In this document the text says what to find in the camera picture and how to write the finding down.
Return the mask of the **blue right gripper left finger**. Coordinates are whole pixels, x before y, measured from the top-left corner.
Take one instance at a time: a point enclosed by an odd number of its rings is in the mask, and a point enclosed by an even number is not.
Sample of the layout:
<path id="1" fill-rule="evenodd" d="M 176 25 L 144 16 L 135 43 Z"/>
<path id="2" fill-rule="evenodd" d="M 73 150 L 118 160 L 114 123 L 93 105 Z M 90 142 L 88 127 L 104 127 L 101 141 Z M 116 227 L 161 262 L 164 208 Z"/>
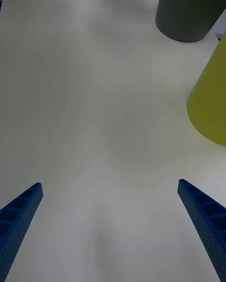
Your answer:
<path id="1" fill-rule="evenodd" d="M 36 183 L 0 210 L 0 281 L 4 282 L 42 200 Z"/>

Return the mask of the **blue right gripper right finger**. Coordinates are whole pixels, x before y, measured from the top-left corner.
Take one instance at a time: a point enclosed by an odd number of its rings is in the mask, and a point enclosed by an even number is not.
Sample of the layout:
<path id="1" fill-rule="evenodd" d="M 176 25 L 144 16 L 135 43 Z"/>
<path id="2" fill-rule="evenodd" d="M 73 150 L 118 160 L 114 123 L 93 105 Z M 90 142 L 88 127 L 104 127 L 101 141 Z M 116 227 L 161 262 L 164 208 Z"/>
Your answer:
<path id="1" fill-rule="evenodd" d="M 184 179 L 178 195 L 221 282 L 226 281 L 226 209 Z"/>

